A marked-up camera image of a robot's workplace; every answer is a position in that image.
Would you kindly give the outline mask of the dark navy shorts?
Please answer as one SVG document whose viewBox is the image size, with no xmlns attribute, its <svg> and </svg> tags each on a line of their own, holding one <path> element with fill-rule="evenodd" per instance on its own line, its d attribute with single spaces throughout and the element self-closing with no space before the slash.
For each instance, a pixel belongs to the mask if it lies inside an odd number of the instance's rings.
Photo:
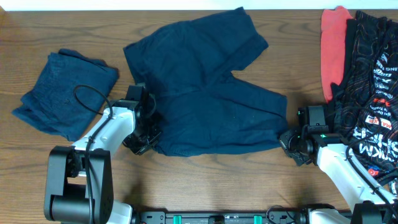
<svg viewBox="0 0 398 224">
<path fill-rule="evenodd" d="M 156 102 L 166 156 L 245 154 L 279 146 L 287 98 L 235 78 L 268 44 L 239 7 L 163 26 L 124 54 Z"/>
</svg>

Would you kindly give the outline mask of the navy blue garment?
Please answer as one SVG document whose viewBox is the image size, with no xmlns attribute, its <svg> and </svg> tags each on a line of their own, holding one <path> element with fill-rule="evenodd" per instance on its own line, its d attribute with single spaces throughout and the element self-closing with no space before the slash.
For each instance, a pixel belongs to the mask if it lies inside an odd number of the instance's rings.
<svg viewBox="0 0 398 224">
<path fill-rule="evenodd" d="M 105 61 L 88 58 L 75 50 L 60 49 L 48 56 L 35 86 L 22 98 L 13 115 L 47 134 L 77 141 L 104 103 L 89 85 L 109 95 L 119 78 L 118 70 Z"/>
</svg>

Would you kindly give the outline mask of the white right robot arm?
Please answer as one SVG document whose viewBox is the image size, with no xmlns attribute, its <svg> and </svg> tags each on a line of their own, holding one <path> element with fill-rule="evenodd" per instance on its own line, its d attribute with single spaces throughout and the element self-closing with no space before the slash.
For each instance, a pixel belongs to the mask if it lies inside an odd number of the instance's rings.
<svg viewBox="0 0 398 224">
<path fill-rule="evenodd" d="M 397 223 L 396 197 L 366 171 L 341 136 L 291 129 L 280 135 L 279 143 L 297 165 L 318 166 L 351 212 L 344 215 L 329 204 L 307 205 L 296 213 L 295 223 Z"/>
</svg>

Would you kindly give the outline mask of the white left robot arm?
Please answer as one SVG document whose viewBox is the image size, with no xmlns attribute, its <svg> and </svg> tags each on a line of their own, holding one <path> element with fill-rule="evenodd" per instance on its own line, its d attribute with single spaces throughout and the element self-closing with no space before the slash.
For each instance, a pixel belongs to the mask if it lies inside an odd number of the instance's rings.
<svg viewBox="0 0 398 224">
<path fill-rule="evenodd" d="M 153 148 L 161 134 L 151 94 L 108 103 L 98 123 L 71 146 L 49 154 L 45 218 L 60 223 L 135 223 L 133 208 L 114 199 L 111 159 L 120 146 L 135 155 Z"/>
</svg>

